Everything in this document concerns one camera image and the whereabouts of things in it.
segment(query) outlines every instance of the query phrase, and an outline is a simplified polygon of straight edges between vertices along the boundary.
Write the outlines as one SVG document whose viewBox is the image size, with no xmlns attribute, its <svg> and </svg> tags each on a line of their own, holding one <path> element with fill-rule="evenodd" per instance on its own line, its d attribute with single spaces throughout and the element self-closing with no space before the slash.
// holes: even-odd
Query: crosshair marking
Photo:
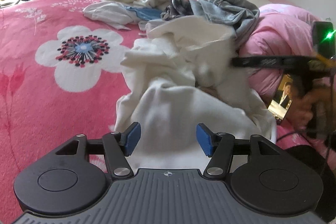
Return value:
<svg viewBox="0 0 336 224">
<path fill-rule="evenodd" d="M 173 175 L 174 173 L 170 172 L 170 171 L 167 171 L 167 172 L 164 172 L 162 173 L 163 175 L 165 175 L 166 177 L 170 177 L 171 175 Z"/>
</svg>

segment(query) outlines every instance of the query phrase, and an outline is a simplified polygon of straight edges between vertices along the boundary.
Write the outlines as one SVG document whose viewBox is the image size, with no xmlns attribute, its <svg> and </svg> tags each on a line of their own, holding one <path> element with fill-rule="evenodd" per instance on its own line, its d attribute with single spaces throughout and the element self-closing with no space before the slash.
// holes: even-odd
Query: pile of clothes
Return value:
<svg viewBox="0 0 336 224">
<path fill-rule="evenodd" d="M 188 16 L 134 41 L 121 62 L 131 92 L 117 101 L 115 124 L 119 132 L 141 124 L 141 139 L 127 159 L 132 169 L 204 170 L 209 158 L 196 139 L 200 122 L 238 139 L 260 134 L 276 141 L 273 115 L 249 88 L 245 70 L 230 66 L 234 38 L 231 26 Z M 233 166 L 245 160 L 235 157 Z"/>
<path fill-rule="evenodd" d="M 201 16 L 211 23 L 232 26 L 236 49 L 247 41 L 260 14 L 258 7 L 247 0 L 105 0 L 89 5 L 83 12 L 116 29 L 129 30 L 126 24 L 140 23 L 140 30 L 147 33 L 166 21 Z"/>
</svg>

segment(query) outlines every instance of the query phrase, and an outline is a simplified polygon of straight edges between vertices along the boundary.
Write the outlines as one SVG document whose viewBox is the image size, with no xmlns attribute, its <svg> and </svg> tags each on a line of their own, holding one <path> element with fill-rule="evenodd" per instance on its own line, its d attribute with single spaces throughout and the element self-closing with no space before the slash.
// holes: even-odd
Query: pink comforter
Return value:
<svg viewBox="0 0 336 224">
<path fill-rule="evenodd" d="M 248 41 L 241 47 L 240 56 L 249 55 L 312 55 L 311 25 L 321 20 L 310 12 L 291 5 L 268 4 L 260 7 L 258 25 Z M 280 70 L 263 69 L 249 77 L 250 87 L 255 89 L 262 99 L 269 102 L 281 80 Z M 294 129 L 288 121 L 278 126 L 278 138 Z M 309 139 L 313 147 L 326 156 L 326 147 L 322 140 Z M 277 145 L 287 149 L 296 145 L 310 145 L 298 134 L 283 138 Z M 328 164 L 336 168 L 336 153 L 331 151 Z"/>
<path fill-rule="evenodd" d="M 129 92 L 120 73 L 140 38 L 91 21 L 99 0 L 35 0 L 0 10 L 0 220 L 21 213 L 16 175 L 72 136 L 114 128 L 116 101 Z"/>
</svg>

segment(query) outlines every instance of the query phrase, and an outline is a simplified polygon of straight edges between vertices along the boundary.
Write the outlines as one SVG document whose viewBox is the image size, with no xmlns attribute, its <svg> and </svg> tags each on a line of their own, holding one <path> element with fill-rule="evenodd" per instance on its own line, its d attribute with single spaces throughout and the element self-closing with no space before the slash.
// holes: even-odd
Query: hand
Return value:
<svg viewBox="0 0 336 224">
<path fill-rule="evenodd" d="M 311 106 L 312 103 L 304 98 L 292 98 L 292 103 L 287 111 L 286 119 L 295 130 L 305 129 L 309 121 L 313 118 Z"/>
<path fill-rule="evenodd" d="M 327 117 L 330 115 L 331 111 L 331 98 L 330 98 L 330 87 L 323 86 L 319 88 L 315 88 L 308 92 L 303 99 L 306 102 L 309 102 L 311 104 L 317 103 L 317 102 L 322 102 L 324 105 L 325 112 L 327 114 Z M 333 91 L 333 128 L 336 127 L 336 92 Z"/>
</svg>

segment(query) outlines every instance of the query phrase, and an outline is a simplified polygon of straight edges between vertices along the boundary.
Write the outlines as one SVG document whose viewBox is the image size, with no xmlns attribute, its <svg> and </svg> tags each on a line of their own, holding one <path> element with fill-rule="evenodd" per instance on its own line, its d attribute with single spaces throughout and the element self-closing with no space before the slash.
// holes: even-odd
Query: blue cloth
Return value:
<svg viewBox="0 0 336 224">
<path fill-rule="evenodd" d="M 162 11 L 153 8 L 126 7 L 127 10 L 135 12 L 137 17 L 146 21 L 161 18 Z"/>
</svg>

